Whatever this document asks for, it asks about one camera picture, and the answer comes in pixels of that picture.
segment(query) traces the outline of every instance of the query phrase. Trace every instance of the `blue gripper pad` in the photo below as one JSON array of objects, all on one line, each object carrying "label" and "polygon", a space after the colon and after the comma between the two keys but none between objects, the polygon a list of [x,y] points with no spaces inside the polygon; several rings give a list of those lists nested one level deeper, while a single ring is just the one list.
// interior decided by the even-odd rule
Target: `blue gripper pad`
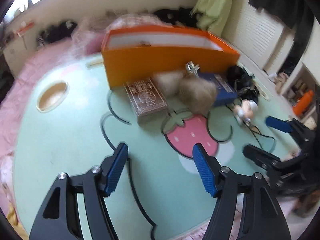
[{"label": "blue gripper pad", "polygon": [[206,192],[210,193],[212,197],[215,197],[218,190],[215,185],[214,174],[212,173],[207,161],[205,160],[200,148],[197,145],[194,145],[192,149],[192,157],[196,164]]},{"label": "blue gripper pad", "polygon": [[267,126],[275,128],[282,132],[289,133],[293,131],[292,126],[289,123],[272,116],[268,116],[265,122]]},{"label": "blue gripper pad", "polygon": [[107,195],[110,195],[112,192],[116,190],[116,186],[118,184],[121,172],[124,168],[124,165],[127,159],[128,159],[128,147],[127,145],[123,145],[121,150],[118,152],[115,160],[113,161],[113,164],[107,175],[107,185],[104,190],[107,193]]}]

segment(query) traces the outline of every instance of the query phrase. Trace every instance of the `green curtain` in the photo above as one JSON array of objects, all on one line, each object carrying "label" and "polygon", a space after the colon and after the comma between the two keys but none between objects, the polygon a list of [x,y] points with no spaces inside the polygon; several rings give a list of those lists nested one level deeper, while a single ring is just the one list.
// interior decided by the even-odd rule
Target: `green curtain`
[{"label": "green curtain", "polygon": [[221,36],[231,9],[232,0],[198,0],[193,12],[203,15],[198,21],[198,27],[202,30]]}]

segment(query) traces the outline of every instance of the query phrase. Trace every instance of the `screw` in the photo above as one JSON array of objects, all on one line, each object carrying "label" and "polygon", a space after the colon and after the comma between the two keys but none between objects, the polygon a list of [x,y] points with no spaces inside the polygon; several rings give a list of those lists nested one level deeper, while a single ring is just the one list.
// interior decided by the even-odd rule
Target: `screw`
[{"label": "screw", "polygon": [[99,166],[93,166],[91,168],[92,173],[99,173],[101,171],[101,168]]},{"label": "screw", "polygon": [[259,172],[256,172],[254,176],[256,177],[256,179],[262,179],[262,174]]},{"label": "screw", "polygon": [[59,179],[65,179],[67,177],[67,174],[65,173],[65,172],[60,172],[59,174],[58,174],[58,178]]},{"label": "screw", "polygon": [[278,180],[278,182],[276,183],[276,186],[277,186],[277,187],[281,187],[281,186],[282,186],[282,184],[283,184],[283,181]]},{"label": "screw", "polygon": [[222,166],[221,171],[224,173],[228,173],[230,171],[230,169],[227,166]]}]

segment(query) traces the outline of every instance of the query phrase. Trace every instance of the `orange box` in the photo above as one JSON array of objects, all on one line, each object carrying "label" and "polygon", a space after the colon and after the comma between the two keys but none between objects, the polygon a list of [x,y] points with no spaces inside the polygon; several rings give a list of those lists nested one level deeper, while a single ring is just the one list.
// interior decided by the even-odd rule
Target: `orange box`
[{"label": "orange box", "polygon": [[158,25],[111,30],[101,52],[110,88],[154,72],[185,69],[189,61],[199,64],[202,72],[223,73],[240,56],[210,33]]}]

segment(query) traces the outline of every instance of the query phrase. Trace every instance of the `light green table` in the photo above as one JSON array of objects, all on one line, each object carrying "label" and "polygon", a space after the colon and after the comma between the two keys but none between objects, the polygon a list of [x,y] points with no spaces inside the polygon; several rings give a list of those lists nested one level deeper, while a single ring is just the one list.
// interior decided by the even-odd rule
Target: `light green table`
[{"label": "light green table", "polygon": [[[66,171],[69,175],[85,173],[113,153],[99,127],[101,116],[109,111],[105,70],[103,64],[86,68],[88,62],[100,57],[95,55],[73,65],[58,66],[42,78],[29,99],[14,162],[17,208],[28,233],[43,198],[59,172]],[[70,85],[67,97],[54,110],[39,112],[36,109],[39,95],[50,83],[58,80]],[[169,103],[175,110],[184,107],[178,100]],[[139,127],[122,88],[112,94],[111,106],[119,116],[132,123],[128,126],[110,117],[105,122],[105,130],[115,146],[120,141],[128,144],[137,194],[148,215],[158,225],[156,239],[175,238],[210,218],[215,199],[204,190],[192,166],[193,161],[177,154],[161,134],[160,126],[165,116]],[[274,99],[266,101],[261,98],[254,121],[262,133],[277,139],[274,154],[282,157],[295,144],[289,135],[266,127],[264,119],[267,115],[280,119],[287,119],[288,116],[281,112]],[[238,126],[227,108],[212,109],[208,123],[211,134],[217,139],[225,138],[230,125],[233,127],[231,142],[220,145],[222,152],[219,155],[223,165],[247,175],[262,171],[242,155],[244,145],[257,145],[257,142],[247,128]],[[270,144],[270,141],[261,141],[264,145]],[[231,152],[231,160],[223,158],[223,150]],[[106,199],[106,205],[120,240],[150,239],[151,226],[134,201],[127,166],[116,191]],[[91,239],[81,196],[79,212],[84,238]]]}]

